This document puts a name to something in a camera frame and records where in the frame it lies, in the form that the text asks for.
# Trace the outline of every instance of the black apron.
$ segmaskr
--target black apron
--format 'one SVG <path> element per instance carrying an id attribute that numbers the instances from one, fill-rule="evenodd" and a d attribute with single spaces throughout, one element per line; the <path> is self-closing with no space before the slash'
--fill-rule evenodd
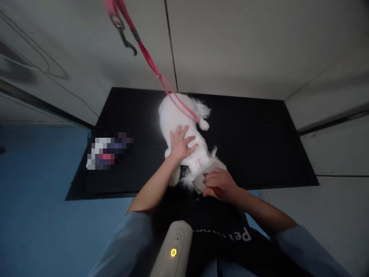
<path id="1" fill-rule="evenodd" d="M 249 227 L 244 212 L 212 197 L 176 186 L 168 188 L 153 220 L 158 251 L 176 220 L 193 229 L 187 276 L 200 276 L 212 260 L 235 262 L 256 276 L 310 276 L 280 248 Z"/>

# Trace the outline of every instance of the person's hand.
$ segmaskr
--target person's hand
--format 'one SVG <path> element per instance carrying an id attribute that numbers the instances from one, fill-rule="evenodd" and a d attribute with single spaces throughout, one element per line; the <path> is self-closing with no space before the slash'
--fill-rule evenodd
<path id="1" fill-rule="evenodd" d="M 195 139 L 195 136 L 185 138 L 188 128 L 188 125 L 186 125 L 184 128 L 179 125 L 175 133 L 170 131 L 171 152 L 169 157 L 172 157 L 177 163 L 180 163 L 180 161 L 191 155 L 191 153 L 198 146 L 197 144 L 192 147 L 187 146 L 191 141 Z"/>
<path id="2" fill-rule="evenodd" d="M 215 167 L 212 172 L 206 174 L 203 182 L 206 188 L 203 196 L 212 196 L 219 200 L 233 203 L 240 189 L 234 182 L 231 174 L 219 167 Z"/>

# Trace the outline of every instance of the light blue shirt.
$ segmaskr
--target light blue shirt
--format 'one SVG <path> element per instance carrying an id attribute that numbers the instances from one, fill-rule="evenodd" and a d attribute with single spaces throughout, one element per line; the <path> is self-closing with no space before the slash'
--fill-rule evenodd
<path id="1" fill-rule="evenodd" d="M 302 226 L 297 225 L 274 235 L 281 250 L 302 269 L 313 276 L 339 276 L 350 274 L 339 265 Z M 88 277 L 125 277 L 131 276 L 138 259 L 153 242 L 150 218 L 139 212 L 131 212 L 118 227 L 113 239 L 105 247 L 101 257 L 92 268 Z M 224 277 L 255 276 L 246 268 L 222 260 L 210 262 L 202 274 L 203 277 L 216 277 L 217 267 Z"/>

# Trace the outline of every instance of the yellow light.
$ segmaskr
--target yellow light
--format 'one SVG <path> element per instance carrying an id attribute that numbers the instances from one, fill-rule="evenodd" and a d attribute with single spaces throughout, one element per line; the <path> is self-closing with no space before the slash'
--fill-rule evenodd
<path id="1" fill-rule="evenodd" d="M 172 251 L 170 252 L 170 255 L 174 257 L 176 254 L 177 254 L 177 249 L 173 248 Z"/>

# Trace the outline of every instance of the person's left hand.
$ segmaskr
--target person's left hand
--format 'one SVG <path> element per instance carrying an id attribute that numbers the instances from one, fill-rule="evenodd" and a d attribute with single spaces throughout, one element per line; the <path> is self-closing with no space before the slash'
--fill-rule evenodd
<path id="1" fill-rule="evenodd" d="M 188 125 L 186 125 L 184 128 L 179 125 L 175 133 L 170 131 L 171 152 L 169 157 L 172 157 L 178 163 L 187 158 L 198 146 L 198 144 L 195 144 L 192 147 L 187 146 L 196 138 L 195 136 L 185 138 L 188 128 Z"/>

